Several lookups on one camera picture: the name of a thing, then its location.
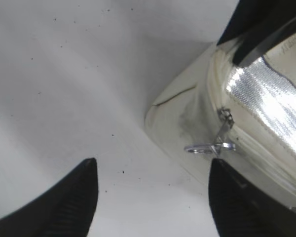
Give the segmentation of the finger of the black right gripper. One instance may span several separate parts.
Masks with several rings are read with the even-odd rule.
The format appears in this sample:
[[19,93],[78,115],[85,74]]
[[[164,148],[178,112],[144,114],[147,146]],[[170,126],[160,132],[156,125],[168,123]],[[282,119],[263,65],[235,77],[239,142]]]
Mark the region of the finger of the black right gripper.
[[296,0],[240,0],[217,45],[235,42],[234,65],[247,67],[296,33]]

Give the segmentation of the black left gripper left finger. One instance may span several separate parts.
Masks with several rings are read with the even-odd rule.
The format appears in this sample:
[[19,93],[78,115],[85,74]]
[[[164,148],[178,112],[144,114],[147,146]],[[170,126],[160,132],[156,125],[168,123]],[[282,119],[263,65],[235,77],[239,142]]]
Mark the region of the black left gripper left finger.
[[48,191],[0,218],[0,237],[85,237],[97,202],[97,161],[87,158]]

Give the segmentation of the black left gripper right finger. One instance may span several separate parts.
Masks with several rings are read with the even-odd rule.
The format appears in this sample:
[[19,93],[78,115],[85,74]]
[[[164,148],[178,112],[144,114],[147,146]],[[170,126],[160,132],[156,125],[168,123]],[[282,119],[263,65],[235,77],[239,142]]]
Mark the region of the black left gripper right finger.
[[223,159],[211,162],[208,197],[221,237],[296,237],[296,212],[261,191]]

